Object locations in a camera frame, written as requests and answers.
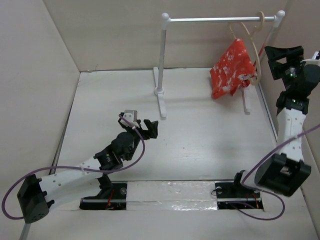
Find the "beige plastic hanger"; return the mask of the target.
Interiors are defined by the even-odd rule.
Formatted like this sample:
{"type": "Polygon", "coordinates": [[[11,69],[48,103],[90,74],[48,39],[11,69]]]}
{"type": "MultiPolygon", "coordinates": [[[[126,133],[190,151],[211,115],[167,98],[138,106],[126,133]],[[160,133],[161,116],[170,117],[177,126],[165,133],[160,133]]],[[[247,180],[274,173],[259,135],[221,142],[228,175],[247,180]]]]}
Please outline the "beige plastic hanger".
{"type": "Polygon", "coordinates": [[[248,79],[244,79],[241,82],[242,88],[246,88],[249,85],[256,86],[260,82],[261,76],[262,76],[261,60],[260,60],[260,55],[258,53],[256,44],[254,42],[254,34],[260,32],[264,28],[265,14],[262,11],[258,11],[256,13],[256,16],[259,17],[260,24],[258,26],[255,25],[251,32],[248,30],[248,28],[246,27],[246,25],[243,22],[238,23],[242,26],[242,28],[244,29],[244,32],[247,35],[247,41],[249,42],[250,48],[253,50],[253,56],[254,56],[254,60],[255,60],[255,62],[252,64],[255,67],[255,75],[249,77],[248,79]]]}

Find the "orange white tie-dye trousers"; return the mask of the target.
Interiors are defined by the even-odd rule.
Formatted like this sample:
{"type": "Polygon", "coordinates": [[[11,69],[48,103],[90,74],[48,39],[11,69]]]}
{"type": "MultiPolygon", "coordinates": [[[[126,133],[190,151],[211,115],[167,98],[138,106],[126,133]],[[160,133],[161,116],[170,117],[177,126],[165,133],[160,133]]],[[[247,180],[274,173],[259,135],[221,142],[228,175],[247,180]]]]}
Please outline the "orange white tie-dye trousers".
{"type": "Polygon", "coordinates": [[[233,96],[239,87],[249,86],[250,79],[257,75],[245,43],[239,38],[232,42],[209,73],[214,100],[226,94],[233,96]]]}

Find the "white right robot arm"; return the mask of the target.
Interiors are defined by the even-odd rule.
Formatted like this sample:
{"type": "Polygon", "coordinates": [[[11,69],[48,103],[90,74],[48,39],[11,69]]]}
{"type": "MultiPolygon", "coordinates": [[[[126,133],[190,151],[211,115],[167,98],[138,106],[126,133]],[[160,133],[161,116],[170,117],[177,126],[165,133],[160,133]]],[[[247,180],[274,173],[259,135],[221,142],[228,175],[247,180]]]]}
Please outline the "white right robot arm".
{"type": "Polygon", "coordinates": [[[302,46],[266,46],[264,50],[273,79],[281,79],[285,87],[276,101],[277,143],[256,166],[243,171],[241,179],[231,184],[231,191],[237,197],[243,197],[249,189],[270,190],[290,197],[312,171],[304,162],[302,136],[308,134],[303,124],[309,95],[320,83],[320,53],[305,59],[302,46]]]}

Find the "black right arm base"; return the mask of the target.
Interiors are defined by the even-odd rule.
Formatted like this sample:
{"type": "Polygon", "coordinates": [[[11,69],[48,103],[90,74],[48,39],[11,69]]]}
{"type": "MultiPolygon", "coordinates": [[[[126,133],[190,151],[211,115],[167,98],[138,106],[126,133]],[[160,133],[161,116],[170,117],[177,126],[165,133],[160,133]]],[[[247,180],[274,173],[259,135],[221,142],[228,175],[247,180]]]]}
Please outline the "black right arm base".
{"type": "Polygon", "coordinates": [[[216,197],[219,210],[263,210],[261,194],[232,181],[216,181],[211,195],[216,197]]]}

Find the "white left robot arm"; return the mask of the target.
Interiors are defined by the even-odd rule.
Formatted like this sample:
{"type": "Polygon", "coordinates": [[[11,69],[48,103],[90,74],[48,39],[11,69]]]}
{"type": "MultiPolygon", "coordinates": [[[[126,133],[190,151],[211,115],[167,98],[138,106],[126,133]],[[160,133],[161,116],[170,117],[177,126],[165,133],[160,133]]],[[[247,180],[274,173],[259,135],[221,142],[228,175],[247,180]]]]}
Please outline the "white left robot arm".
{"type": "Polygon", "coordinates": [[[118,123],[125,130],[102,151],[79,166],[60,166],[61,172],[38,178],[29,173],[17,193],[17,199],[26,224],[37,222],[49,214],[50,210],[84,196],[92,180],[97,181],[94,192],[100,199],[113,194],[113,184],[108,175],[126,169],[125,161],[130,161],[139,144],[158,137],[158,121],[131,121],[121,113],[118,123]]]}

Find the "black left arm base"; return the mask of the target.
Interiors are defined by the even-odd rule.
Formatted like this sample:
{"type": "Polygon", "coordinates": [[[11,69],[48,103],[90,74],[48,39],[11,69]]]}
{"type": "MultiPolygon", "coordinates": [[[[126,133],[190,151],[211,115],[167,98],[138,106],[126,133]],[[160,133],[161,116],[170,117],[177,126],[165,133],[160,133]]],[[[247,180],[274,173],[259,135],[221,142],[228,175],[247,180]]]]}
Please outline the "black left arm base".
{"type": "Polygon", "coordinates": [[[100,191],[80,200],[79,208],[86,211],[121,211],[127,209],[127,181],[112,182],[107,175],[98,179],[100,191]]]}

